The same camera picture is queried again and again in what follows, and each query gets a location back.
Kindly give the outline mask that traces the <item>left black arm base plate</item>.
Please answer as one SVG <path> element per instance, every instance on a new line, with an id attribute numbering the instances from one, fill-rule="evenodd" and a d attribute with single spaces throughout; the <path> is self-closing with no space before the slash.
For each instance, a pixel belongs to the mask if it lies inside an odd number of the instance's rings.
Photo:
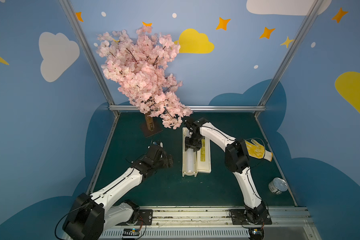
<path id="1" fill-rule="evenodd" d="M 150 226 L 153 220 L 153 210 L 152 209 L 140 209 L 138 212 L 133 213 L 132 219 L 124 223 L 119 223 L 118 226 L 139 226 L 143 224 L 144 226 Z"/>

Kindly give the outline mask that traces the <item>white plastic wrap roll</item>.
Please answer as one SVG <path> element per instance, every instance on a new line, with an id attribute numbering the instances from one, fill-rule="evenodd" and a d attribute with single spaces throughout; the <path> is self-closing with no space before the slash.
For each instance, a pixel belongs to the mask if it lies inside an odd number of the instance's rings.
<path id="1" fill-rule="evenodd" d="M 184 158 L 184 176 L 195 176 L 196 170 L 194 150 L 187 149 Z"/>

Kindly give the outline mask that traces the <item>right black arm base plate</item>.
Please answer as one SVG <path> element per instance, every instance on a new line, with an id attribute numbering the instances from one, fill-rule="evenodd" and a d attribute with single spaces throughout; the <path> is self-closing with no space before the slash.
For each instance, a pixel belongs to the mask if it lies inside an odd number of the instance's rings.
<path id="1" fill-rule="evenodd" d="M 233 225 L 271 225 L 271 216 L 267 209 L 230 209 L 229 216 Z"/>

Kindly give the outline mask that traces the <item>cream plastic wrap dispenser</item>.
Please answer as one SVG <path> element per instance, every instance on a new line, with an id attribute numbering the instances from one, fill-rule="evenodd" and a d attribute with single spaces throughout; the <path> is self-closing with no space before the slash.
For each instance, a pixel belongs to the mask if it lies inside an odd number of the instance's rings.
<path id="1" fill-rule="evenodd" d="M 184 158 L 185 158 L 185 137 L 190 137 L 190 132 L 187 128 L 182 128 L 182 138 L 183 138 L 183 165 L 182 165 L 182 177 L 184 176 Z M 211 165 L 211 145 L 210 139 L 203 137 L 202 138 L 202 148 L 194 152 L 195 153 L 195 164 L 196 164 L 196 174 L 194 177 L 197 176 L 198 173 L 206 173 L 210 174 L 212 171 Z"/>

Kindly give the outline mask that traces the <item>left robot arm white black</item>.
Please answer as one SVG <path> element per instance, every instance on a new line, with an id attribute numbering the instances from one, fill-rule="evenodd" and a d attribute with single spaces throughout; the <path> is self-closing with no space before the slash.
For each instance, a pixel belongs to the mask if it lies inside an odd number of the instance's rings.
<path id="1" fill-rule="evenodd" d="M 160 144 L 150 145 L 148 151 L 116 180 L 91 194 L 80 194 L 70 211 L 60 219 L 62 230 L 73 240 L 97 240 L 103 231 L 118 224 L 143 224 L 137 204 L 130 200 L 115 204 L 158 170 L 171 168 L 173 164 L 172 155 Z"/>

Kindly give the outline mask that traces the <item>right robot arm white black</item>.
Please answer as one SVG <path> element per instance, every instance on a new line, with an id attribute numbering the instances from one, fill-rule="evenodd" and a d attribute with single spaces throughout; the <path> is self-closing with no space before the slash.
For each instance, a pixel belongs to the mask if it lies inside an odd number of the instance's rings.
<path id="1" fill-rule="evenodd" d="M 216 128 L 205 118 L 193 120 L 185 118 L 183 128 L 183 176 L 196 176 L 198 157 L 205 150 L 206 166 L 210 166 L 210 141 L 225 153 L 224 163 L 238 181 L 244 198 L 245 211 L 236 215 L 251 224 L 271 224 L 271 217 L 265 201 L 258 194 L 251 174 L 250 160 L 265 159 L 271 161 L 273 154 L 254 139 L 247 141 L 236 139 Z"/>

